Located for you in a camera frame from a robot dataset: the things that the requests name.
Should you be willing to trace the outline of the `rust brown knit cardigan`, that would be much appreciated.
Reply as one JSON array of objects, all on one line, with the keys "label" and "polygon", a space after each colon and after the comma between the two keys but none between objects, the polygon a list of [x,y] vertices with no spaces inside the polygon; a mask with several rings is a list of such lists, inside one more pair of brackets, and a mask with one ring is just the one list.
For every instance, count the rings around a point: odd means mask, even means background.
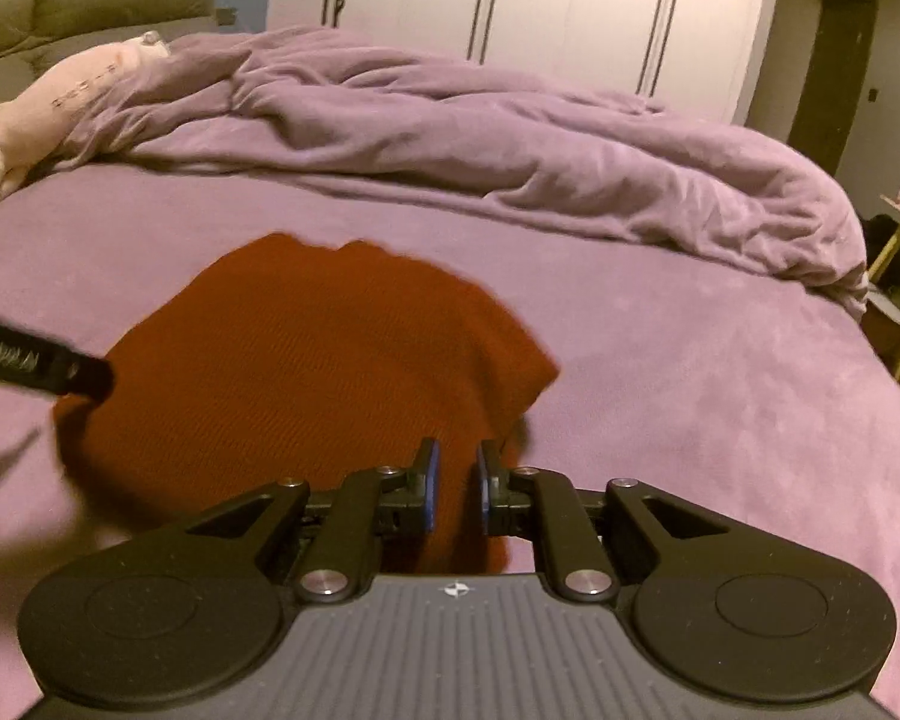
[{"label": "rust brown knit cardigan", "polygon": [[499,572],[476,454],[520,454],[557,367],[481,286],[354,241],[271,234],[224,255],[110,349],[102,403],[59,400],[59,460],[118,522],[155,527],[283,478],[317,491],[440,449],[434,531],[398,571]]}]

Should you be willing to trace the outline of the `grey green headboard cushion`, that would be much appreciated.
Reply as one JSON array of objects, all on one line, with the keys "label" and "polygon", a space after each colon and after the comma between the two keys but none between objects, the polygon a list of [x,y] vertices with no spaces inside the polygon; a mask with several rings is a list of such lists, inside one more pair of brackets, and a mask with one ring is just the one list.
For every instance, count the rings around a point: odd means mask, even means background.
[{"label": "grey green headboard cushion", "polygon": [[215,0],[0,0],[0,103],[91,47],[148,31],[171,43],[215,28]]}]

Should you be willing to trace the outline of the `crumpled lilac duvet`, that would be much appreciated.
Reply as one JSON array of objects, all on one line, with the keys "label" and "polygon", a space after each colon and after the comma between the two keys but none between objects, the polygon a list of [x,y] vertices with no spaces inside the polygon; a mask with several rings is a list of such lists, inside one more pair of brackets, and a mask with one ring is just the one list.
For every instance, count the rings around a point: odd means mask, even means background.
[{"label": "crumpled lilac duvet", "polygon": [[59,154],[68,169],[271,172],[331,197],[666,245],[865,310],[857,213],[783,143],[339,29],[180,37],[103,94]]}]

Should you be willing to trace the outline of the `lilac fleece bed sheet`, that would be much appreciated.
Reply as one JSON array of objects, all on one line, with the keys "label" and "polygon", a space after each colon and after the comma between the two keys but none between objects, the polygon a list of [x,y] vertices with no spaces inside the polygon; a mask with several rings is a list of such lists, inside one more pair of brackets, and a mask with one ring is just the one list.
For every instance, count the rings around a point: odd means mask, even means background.
[{"label": "lilac fleece bed sheet", "polygon": [[900,387],[796,281],[420,187],[97,163],[0,205],[0,319],[102,353],[274,231],[367,239],[496,293],[559,364],[528,416],[535,465],[592,489],[635,476],[873,575],[899,619],[875,692],[900,715]]}]

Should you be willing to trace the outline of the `dark doorway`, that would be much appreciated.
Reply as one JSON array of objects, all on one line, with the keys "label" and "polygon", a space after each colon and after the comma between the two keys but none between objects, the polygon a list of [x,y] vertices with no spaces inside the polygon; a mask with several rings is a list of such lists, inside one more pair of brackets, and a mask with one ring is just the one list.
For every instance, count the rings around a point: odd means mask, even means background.
[{"label": "dark doorway", "polygon": [[787,143],[834,176],[870,62],[877,0],[824,0]]}]

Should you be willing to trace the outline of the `white wardrobe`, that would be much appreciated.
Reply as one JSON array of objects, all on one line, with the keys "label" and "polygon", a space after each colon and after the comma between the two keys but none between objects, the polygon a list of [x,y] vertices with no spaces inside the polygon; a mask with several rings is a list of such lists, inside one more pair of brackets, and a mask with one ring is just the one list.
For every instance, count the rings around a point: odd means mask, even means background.
[{"label": "white wardrobe", "polygon": [[349,29],[739,124],[774,7],[775,0],[269,0],[266,24]]}]

